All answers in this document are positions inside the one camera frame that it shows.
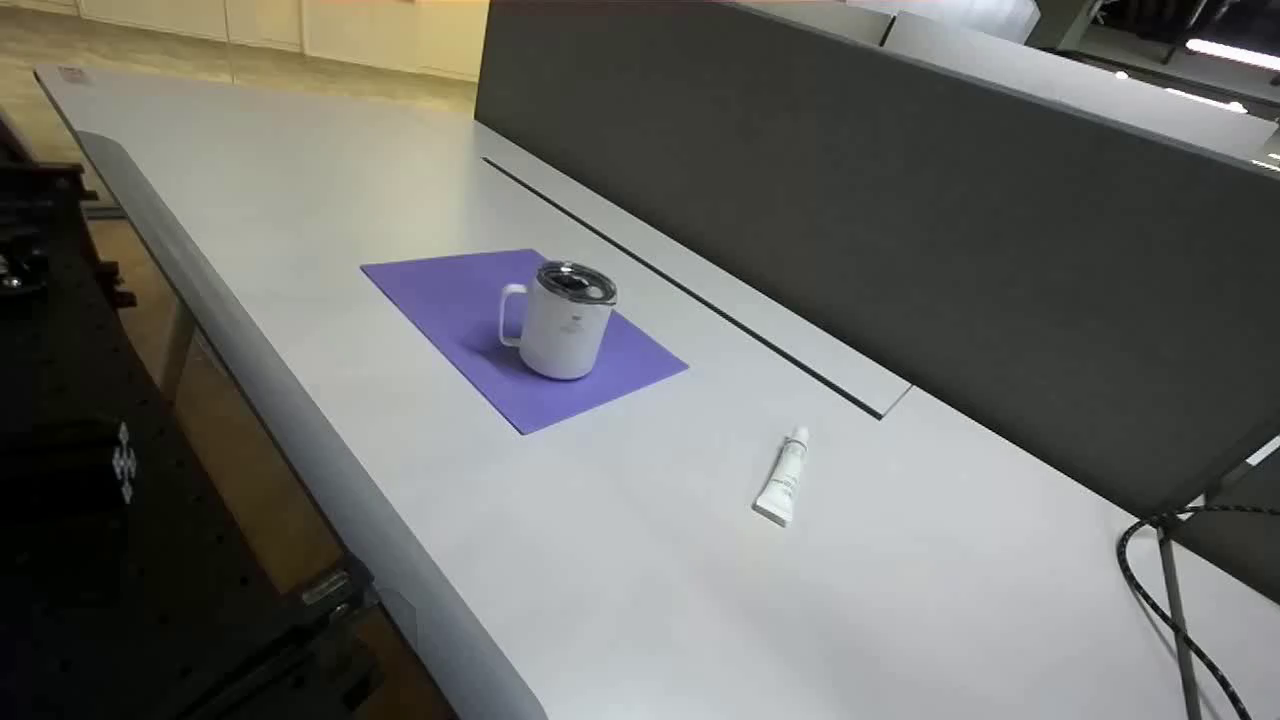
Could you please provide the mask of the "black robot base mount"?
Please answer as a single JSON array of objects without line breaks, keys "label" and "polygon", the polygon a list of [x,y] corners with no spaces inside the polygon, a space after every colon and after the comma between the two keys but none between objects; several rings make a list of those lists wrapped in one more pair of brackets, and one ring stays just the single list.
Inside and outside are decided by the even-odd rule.
[{"label": "black robot base mount", "polygon": [[269,584],[125,337],[85,200],[0,134],[0,720],[354,720],[367,573]]}]

